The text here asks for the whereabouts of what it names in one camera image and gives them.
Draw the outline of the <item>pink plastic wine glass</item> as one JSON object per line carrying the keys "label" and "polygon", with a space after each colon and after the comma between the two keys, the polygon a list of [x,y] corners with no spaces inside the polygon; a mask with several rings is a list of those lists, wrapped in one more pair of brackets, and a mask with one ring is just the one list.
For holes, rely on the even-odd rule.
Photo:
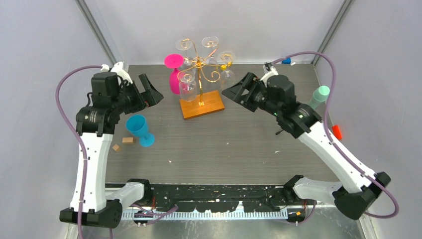
{"label": "pink plastic wine glass", "polygon": [[180,94],[180,89],[179,89],[180,80],[178,78],[178,73],[180,72],[179,68],[183,65],[183,63],[184,63],[184,57],[177,53],[169,54],[164,59],[164,65],[169,69],[173,69],[173,72],[169,76],[169,86],[170,86],[170,90],[175,95]]}

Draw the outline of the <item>blue plastic wine glass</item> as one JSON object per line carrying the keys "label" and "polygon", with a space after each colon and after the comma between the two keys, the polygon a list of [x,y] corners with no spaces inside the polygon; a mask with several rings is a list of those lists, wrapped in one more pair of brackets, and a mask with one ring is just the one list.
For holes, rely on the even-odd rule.
{"label": "blue plastic wine glass", "polygon": [[126,129],[135,137],[143,147],[150,147],[155,142],[155,136],[149,132],[149,126],[143,115],[132,115],[126,121]]}

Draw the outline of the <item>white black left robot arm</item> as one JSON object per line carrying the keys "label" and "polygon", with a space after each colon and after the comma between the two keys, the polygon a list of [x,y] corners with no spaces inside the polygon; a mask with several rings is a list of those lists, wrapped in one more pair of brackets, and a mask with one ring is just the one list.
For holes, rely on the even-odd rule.
{"label": "white black left robot arm", "polygon": [[80,144],[75,192],[68,208],[60,212],[62,222],[88,227],[116,228],[123,211],[137,202],[147,206],[153,193],[146,179],[130,179],[106,195],[106,165],[115,126],[121,114],[136,114],[163,100],[146,74],[138,76],[144,92],[116,72],[96,73],[91,79],[91,101],[76,114],[73,129]]}

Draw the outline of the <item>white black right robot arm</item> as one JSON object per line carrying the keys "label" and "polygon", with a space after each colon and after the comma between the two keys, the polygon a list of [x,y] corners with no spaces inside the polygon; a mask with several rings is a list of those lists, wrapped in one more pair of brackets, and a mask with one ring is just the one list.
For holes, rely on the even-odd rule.
{"label": "white black right robot arm", "polygon": [[296,99],[294,84],[284,75],[258,79],[253,73],[222,94],[254,112],[261,109],[273,116],[280,128],[310,148],[336,175],[338,182],[311,180],[296,175],[285,185],[284,198],[290,204],[312,199],[332,204],[346,217],[357,220],[391,182],[385,172],[374,172],[361,163],[329,130],[321,116]]}

